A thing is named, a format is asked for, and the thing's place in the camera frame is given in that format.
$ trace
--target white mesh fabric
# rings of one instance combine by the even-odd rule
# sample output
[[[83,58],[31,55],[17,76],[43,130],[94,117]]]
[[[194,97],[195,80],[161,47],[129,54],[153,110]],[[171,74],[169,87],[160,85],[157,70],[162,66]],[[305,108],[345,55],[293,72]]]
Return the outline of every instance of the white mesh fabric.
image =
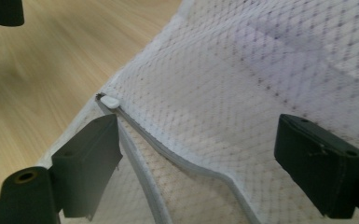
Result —
[[[231,178],[260,222],[333,222],[273,146],[287,113],[359,147],[359,1],[185,0],[104,91],[173,153]]]
[[[124,119],[119,121],[151,172],[173,223],[249,223],[222,181],[181,170],[159,155]]]

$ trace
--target wooden floor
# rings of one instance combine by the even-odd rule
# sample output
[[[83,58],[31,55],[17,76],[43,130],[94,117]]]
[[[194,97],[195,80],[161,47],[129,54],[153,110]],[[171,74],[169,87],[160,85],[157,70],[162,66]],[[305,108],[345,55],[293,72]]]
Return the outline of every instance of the wooden floor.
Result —
[[[32,166],[105,81],[169,21],[180,0],[23,0],[0,26],[0,186]]]

